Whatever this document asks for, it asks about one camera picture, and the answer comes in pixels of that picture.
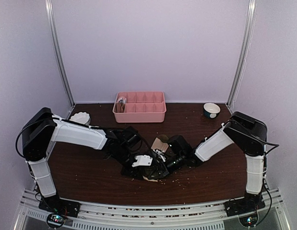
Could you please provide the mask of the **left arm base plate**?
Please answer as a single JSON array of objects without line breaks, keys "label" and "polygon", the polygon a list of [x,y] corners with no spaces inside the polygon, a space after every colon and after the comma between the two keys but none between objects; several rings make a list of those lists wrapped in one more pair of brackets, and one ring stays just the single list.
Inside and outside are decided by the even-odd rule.
[{"label": "left arm base plate", "polygon": [[63,227],[70,218],[78,217],[80,203],[61,199],[59,207],[50,207],[44,201],[40,201],[38,208],[49,212],[46,217],[47,225],[52,229]]}]

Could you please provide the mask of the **beige striped sock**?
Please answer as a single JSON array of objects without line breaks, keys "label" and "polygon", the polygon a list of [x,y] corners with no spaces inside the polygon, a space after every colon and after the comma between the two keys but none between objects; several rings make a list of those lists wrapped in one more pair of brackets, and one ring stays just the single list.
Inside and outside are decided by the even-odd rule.
[{"label": "beige striped sock", "polygon": [[[166,135],[159,135],[155,138],[152,146],[151,146],[151,150],[152,150],[152,154],[153,154],[153,162],[163,162],[158,155],[154,152],[154,149],[160,149],[164,152],[167,151],[169,145],[167,143],[168,141],[168,137]],[[143,178],[144,180],[150,181],[150,182],[158,182],[159,179],[154,180],[154,179],[148,179],[148,167],[144,168],[144,175]]]}]

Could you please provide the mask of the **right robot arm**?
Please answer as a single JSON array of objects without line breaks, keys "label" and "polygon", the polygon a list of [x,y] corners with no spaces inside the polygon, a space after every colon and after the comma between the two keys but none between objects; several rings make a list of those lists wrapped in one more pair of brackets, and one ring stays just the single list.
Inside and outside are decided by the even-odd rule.
[{"label": "right robot arm", "polygon": [[182,135],[174,135],[165,141],[174,155],[155,164],[145,179],[165,178],[184,164],[190,167],[200,166],[226,147],[235,144],[243,151],[247,160],[246,191],[240,206],[244,211],[252,211],[261,201],[269,153],[266,147],[275,149],[279,146],[267,141],[267,131],[267,125],[262,121],[234,112],[217,131],[194,148]]}]

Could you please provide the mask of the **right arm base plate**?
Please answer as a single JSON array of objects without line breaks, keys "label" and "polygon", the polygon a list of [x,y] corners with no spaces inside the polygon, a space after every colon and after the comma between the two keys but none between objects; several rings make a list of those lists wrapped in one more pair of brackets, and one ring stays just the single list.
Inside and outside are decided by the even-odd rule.
[{"label": "right arm base plate", "polygon": [[258,210],[265,207],[265,202],[259,202],[253,199],[229,199],[224,203],[226,215],[228,217],[238,216],[242,226],[251,228],[255,227],[259,222]]}]

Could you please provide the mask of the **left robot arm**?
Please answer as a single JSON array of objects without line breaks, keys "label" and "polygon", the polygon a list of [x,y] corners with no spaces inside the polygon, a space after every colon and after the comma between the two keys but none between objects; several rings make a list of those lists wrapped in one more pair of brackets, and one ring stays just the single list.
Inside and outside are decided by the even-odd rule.
[{"label": "left robot arm", "polygon": [[134,128],[87,126],[63,119],[47,107],[40,109],[29,120],[18,138],[22,139],[22,150],[17,153],[25,158],[39,187],[42,200],[54,213],[61,212],[64,203],[59,198],[46,159],[50,142],[65,142],[105,151],[133,175],[138,174],[140,166],[150,166],[153,160],[145,154],[132,154],[131,148],[141,141]]}]

